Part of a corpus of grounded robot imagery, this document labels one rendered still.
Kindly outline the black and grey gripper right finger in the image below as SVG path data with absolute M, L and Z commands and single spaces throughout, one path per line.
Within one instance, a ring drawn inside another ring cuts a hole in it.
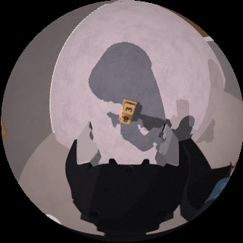
M 188 180 L 189 163 L 182 143 L 177 139 L 167 123 L 164 123 L 162 144 L 155 155 L 156 164 L 167 168 L 178 182 L 178 198 L 183 198 L 183 190 Z

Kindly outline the wooden calendar cube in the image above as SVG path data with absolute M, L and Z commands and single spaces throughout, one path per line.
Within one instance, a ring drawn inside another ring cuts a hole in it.
M 123 113 L 129 114 L 129 115 L 133 115 L 134 110 L 135 110 L 135 104 L 125 101 L 124 108 L 123 108 Z
M 132 115 L 123 113 L 123 111 L 122 111 L 120 122 L 125 123 L 125 124 L 130 124 L 131 118 L 132 118 Z

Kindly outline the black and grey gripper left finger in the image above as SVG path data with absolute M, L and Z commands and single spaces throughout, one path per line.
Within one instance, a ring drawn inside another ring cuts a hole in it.
M 65 163 L 65 174 L 71 188 L 72 199 L 78 199 L 78 185 L 83 174 L 97 166 L 101 155 L 93 141 L 92 125 L 89 121 L 74 140 Z

